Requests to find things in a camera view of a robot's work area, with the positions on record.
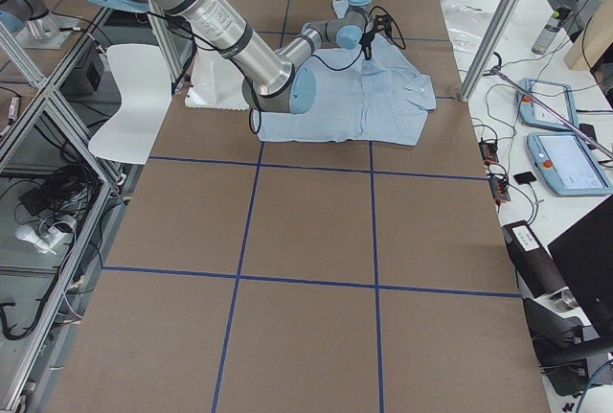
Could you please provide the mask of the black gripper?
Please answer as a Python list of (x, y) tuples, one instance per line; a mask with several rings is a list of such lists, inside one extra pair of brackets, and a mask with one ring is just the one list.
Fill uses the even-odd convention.
[(374, 31), (365, 32), (360, 39), (361, 53), (365, 59), (372, 58), (372, 42), (375, 38)]

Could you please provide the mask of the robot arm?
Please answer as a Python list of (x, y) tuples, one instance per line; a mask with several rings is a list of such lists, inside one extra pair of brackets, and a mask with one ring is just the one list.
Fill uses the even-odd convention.
[(145, 13), (152, 3), (187, 20), (243, 75), (242, 95), (263, 112), (302, 114), (315, 100), (316, 78), (305, 62), (324, 44), (353, 49), (374, 33), (372, 0), (349, 0), (341, 18), (311, 21), (285, 47), (273, 51), (227, 0), (87, 0), (101, 7)]
[(43, 0), (1, 0), (1, 23), (26, 49), (60, 49), (80, 19), (52, 13)]

